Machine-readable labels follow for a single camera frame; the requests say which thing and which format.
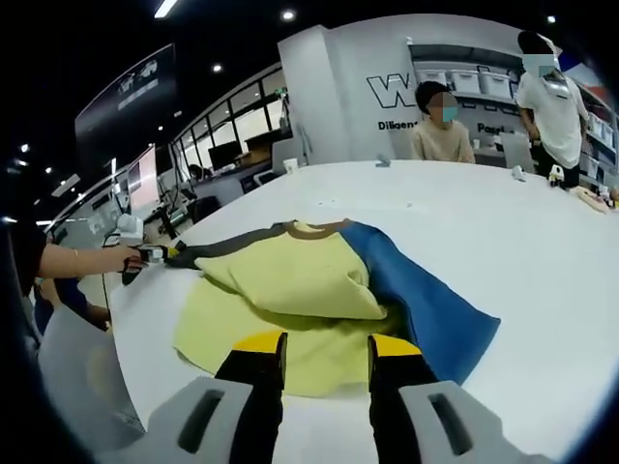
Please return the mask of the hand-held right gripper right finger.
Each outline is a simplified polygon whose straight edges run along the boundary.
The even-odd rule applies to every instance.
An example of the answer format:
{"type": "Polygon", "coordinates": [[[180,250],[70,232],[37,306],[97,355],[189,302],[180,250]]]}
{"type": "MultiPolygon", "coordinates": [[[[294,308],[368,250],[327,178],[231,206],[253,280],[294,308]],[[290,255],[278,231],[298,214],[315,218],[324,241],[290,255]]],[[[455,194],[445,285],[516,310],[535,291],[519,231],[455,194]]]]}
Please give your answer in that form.
{"type": "Polygon", "coordinates": [[[412,343],[368,337],[369,420],[381,463],[547,463],[503,433],[502,421],[452,381],[439,381],[412,343]]]}

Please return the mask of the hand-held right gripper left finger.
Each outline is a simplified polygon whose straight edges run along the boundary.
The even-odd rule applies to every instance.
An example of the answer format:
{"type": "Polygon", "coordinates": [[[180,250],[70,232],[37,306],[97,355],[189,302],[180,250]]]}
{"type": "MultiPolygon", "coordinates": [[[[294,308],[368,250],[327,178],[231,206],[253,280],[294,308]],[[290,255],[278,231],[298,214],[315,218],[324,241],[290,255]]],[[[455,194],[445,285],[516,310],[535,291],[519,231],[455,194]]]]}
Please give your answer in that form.
{"type": "Polygon", "coordinates": [[[237,342],[213,378],[165,401],[133,444],[98,463],[270,463],[283,416],[287,333],[237,342]]]}

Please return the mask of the person's left hand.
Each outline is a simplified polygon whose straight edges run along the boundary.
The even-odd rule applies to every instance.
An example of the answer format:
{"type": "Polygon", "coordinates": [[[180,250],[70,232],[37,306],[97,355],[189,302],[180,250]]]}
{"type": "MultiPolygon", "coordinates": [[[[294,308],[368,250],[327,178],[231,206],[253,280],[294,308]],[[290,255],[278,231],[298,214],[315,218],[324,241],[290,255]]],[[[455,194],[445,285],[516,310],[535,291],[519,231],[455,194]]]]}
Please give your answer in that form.
{"type": "Polygon", "coordinates": [[[132,246],[114,246],[111,249],[114,257],[114,270],[119,273],[137,273],[147,266],[141,252],[132,246]]]}

